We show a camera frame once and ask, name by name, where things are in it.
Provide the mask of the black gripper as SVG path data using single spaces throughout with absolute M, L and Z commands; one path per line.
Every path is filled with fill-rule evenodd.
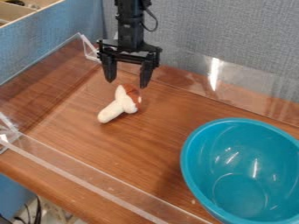
M 153 70 L 160 66 L 162 49 L 145 42 L 136 49 L 125 48 L 118 45 L 116 39 L 100 39 L 97 46 L 97 58 L 101 61 L 106 81 L 112 82 L 117 77 L 118 61 L 129 64 L 141 64 L 140 88 L 145 88 L 150 81 Z

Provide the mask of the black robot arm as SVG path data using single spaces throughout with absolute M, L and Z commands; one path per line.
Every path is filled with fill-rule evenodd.
M 101 62 L 108 82 L 117 77 L 117 62 L 140 65 L 140 88 L 145 88 L 152 78 L 153 70 L 160 66 L 162 49 L 144 41 L 145 12 L 156 20 L 148 7 L 150 0 L 114 0 L 117 38 L 97 41 L 97 58 Z

